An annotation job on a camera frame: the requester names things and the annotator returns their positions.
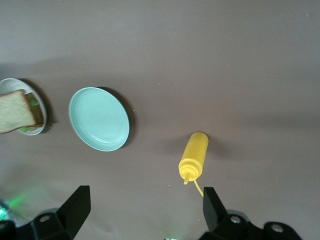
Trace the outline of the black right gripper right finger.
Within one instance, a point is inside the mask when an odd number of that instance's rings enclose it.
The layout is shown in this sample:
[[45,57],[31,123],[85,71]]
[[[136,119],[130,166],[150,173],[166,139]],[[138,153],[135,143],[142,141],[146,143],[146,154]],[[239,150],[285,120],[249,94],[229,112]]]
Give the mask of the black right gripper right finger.
[[203,215],[208,227],[201,240],[300,240],[289,225],[266,222],[259,228],[237,212],[229,213],[213,187],[203,189]]

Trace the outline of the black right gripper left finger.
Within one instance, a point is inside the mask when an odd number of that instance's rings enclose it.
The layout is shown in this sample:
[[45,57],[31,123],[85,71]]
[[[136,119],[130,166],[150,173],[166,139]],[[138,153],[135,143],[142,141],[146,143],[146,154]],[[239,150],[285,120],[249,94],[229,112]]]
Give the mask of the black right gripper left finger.
[[0,222],[2,240],[73,240],[91,211],[88,185],[76,191],[55,211],[46,211],[23,226],[13,220]]

